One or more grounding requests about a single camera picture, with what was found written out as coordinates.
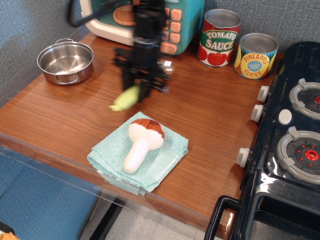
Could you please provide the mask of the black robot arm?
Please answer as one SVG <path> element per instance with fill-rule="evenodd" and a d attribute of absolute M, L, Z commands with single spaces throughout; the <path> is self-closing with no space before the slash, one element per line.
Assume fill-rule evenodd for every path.
<path fill-rule="evenodd" d="M 160 65 L 163 28 L 167 25 L 163 0 L 135 0 L 133 2 L 135 28 L 132 49 L 116 48 L 114 63 L 122 69 L 123 89 L 138 84 L 138 101 L 147 98 L 152 89 L 167 93 L 165 81 L 169 75 Z"/>

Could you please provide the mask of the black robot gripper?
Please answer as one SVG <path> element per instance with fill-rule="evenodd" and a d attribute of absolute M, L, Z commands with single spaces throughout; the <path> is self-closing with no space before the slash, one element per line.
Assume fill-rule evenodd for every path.
<path fill-rule="evenodd" d="M 133 41 L 133 47 L 131 49 L 115 48 L 115 59 L 128 61 L 134 66 L 141 67 L 143 69 L 150 68 L 157 64 L 161 53 L 160 45 L 162 42 L 161 37 L 155 37 L 154 39 L 145 39 L 135 37 Z M 136 69 L 132 67 L 124 67 L 122 69 L 122 83 L 123 90 L 126 91 L 135 85 L 135 73 Z M 141 78 L 139 84 L 138 102 L 141 103 L 147 98 L 151 90 L 155 85 L 155 78 Z"/>

